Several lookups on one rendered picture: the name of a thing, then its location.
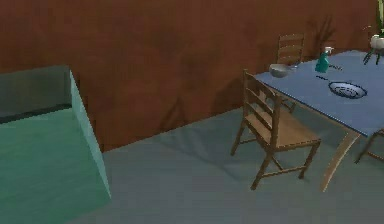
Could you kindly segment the teal spray bottle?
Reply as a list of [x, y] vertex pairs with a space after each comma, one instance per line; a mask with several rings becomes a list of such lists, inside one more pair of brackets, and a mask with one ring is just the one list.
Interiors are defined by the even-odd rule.
[[333, 47], [325, 47], [324, 51], [320, 54], [320, 57], [316, 63], [315, 71], [319, 73], [326, 73], [329, 68], [328, 56], [331, 54]]

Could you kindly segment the blue top dining table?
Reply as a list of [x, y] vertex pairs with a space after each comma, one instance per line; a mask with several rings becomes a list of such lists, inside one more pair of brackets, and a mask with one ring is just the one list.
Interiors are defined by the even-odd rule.
[[[343, 68], [329, 69], [326, 73], [315, 71], [314, 60], [300, 64], [284, 78], [274, 78], [268, 72], [257, 74], [256, 79], [275, 91], [287, 96], [304, 108], [311, 109], [337, 122], [346, 130], [346, 135], [328, 163], [321, 183], [326, 190], [343, 157], [355, 141], [369, 137], [384, 128], [384, 59], [376, 65], [374, 61], [363, 64], [365, 54], [347, 51], [335, 54], [329, 61]], [[330, 82], [349, 82], [363, 87], [367, 95], [349, 99], [335, 95], [328, 87], [330, 82], [316, 78], [323, 76]]]

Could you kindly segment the white patterned plate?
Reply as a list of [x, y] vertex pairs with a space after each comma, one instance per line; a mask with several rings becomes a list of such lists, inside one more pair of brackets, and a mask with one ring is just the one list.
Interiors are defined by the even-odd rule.
[[328, 87], [332, 93], [344, 98], [359, 99], [367, 95], [363, 87], [349, 82], [330, 82]]

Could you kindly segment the green counter block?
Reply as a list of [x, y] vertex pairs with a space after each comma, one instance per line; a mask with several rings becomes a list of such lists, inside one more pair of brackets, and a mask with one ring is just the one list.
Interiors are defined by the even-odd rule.
[[70, 68], [0, 74], [0, 224], [64, 224], [110, 200]]

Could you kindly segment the brown wooden chair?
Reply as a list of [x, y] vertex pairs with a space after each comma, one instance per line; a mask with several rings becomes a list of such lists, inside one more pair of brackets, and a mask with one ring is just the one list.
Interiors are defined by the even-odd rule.
[[[242, 80], [242, 119], [230, 155], [235, 155], [239, 145], [250, 142], [257, 142], [265, 151], [265, 159], [251, 185], [252, 190], [266, 177], [299, 171], [298, 178], [303, 179], [321, 139], [291, 113], [282, 110], [282, 97], [257, 80], [247, 69], [242, 72]], [[305, 147], [309, 147], [310, 152], [301, 166], [285, 169], [275, 158], [276, 153]]]
[[358, 164], [364, 155], [368, 155], [371, 158], [374, 158], [374, 159], [376, 159], [378, 161], [384, 162], [384, 157], [379, 156], [379, 155], [377, 155], [375, 153], [372, 153], [370, 151], [370, 148], [372, 147], [374, 141], [379, 136], [384, 137], [384, 129], [379, 130], [378, 132], [374, 133], [371, 137], [369, 137], [369, 139], [368, 139], [366, 145], [364, 146], [363, 150], [359, 153], [359, 155], [355, 159], [355, 161], [354, 161], [355, 164]]
[[285, 65], [299, 65], [303, 59], [304, 41], [304, 33], [280, 36], [276, 62]]

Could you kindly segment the grey metal bowl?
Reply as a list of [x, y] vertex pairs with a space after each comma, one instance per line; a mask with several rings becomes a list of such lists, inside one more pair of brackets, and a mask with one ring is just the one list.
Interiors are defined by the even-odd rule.
[[275, 78], [283, 78], [292, 72], [292, 69], [284, 64], [271, 64], [269, 66], [270, 74]]

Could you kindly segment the house plant in white pot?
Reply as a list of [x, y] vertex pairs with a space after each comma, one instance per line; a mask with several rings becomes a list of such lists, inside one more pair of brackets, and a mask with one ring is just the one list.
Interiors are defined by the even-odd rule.
[[376, 22], [378, 33], [370, 39], [370, 50], [364, 56], [363, 64], [366, 65], [373, 55], [376, 56], [375, 64], [378, 65], [384, 57], [384, 0], [377, 0]]

